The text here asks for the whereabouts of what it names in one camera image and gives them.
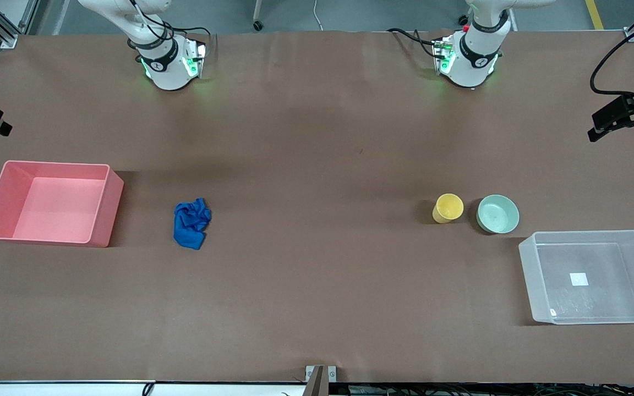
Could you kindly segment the yellow plastic cup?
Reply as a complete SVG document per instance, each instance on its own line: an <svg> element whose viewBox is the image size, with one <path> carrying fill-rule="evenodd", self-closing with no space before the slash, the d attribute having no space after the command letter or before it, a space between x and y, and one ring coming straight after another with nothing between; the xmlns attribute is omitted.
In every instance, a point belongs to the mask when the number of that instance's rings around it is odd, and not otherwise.
<svg viewBox="0 0 634 396"><path fill-rule="evenodd" d="M446 224L460 218L464 211L464 203L454 194L440 195L435 201L432 210L432 218L435 223Z"/></svg>

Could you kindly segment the clear plastic storage box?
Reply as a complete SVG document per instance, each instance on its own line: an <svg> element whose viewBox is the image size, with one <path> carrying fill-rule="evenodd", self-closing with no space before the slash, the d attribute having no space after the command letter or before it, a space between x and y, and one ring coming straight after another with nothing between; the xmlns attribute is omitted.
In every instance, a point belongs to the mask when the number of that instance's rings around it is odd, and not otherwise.
<svg viewBox="0 0 634 396"><path fill-rule="evenodd" d="M634 323L634 230L536 232L518 250L535 321ZM571 285L577 272L589 286Z"/></svg>

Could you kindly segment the blue cloth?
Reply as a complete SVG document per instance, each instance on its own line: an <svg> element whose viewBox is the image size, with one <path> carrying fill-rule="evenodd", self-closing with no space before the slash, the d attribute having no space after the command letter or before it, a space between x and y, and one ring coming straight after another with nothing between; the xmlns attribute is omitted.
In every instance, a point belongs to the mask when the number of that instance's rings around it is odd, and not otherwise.
<svg viewBox="0 0 634 396"><path fill-rule="evenodd" d="M202 197L178 203L174 208L174 240L179 246L199 250L212 217L212 212Z"/></svg>

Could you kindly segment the light green bowl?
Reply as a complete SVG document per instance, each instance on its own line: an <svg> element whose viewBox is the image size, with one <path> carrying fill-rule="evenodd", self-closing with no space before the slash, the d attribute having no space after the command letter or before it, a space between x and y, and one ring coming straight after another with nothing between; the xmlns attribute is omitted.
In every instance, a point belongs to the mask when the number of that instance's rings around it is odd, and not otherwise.
<svg viewBox="0 0 634 396"><path fill-rule="evenodd" d="M483 198L476 210L478 225L491 234L507 234L520 222L517 205L507 196L489 195Z"/></svg>

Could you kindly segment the metal bracket with dark post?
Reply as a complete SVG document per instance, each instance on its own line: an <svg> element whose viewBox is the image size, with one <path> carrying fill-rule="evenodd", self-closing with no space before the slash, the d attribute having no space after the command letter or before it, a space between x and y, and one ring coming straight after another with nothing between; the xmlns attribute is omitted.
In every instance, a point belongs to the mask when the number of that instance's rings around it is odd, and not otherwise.
<svg viewBox="0 0 634 396"><path fill-rule="evenodd" d="M306 387L302 396L330 396L330 384L337 382L337 366L309 365L305 373Z"/></svg>

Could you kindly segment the pink plastic bin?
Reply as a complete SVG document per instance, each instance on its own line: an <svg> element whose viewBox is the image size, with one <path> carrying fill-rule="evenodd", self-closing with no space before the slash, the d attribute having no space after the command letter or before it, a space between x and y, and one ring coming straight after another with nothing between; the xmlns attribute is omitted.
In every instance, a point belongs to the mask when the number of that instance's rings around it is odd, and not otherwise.
<svg viewBox="0 0 634 396"><path fill-rule="evenodd" d="M124 185L107 164L7 161L0 173L0 241L105 248Z"/></svg>

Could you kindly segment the brown paper table cover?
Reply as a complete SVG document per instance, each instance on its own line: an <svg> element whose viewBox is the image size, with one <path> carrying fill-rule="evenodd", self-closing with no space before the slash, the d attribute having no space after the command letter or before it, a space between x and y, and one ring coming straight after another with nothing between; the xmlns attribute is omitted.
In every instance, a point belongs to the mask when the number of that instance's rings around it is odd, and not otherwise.
<svg viewBox="0 0 634 396"><path fill-rule="evenodd" d="M218 38L159 90L120 36L0 53L6 161L109 165L108 248L0 241L0 380L634 383L634 325L533 320L518 244L634 229L634 129L589 142L621 31L514 32L485 85L388 33ZM432 218L440 195L460 218ZM520 221L477 222L503 195ZM212 212L199 250L174 208Z"/></svg>

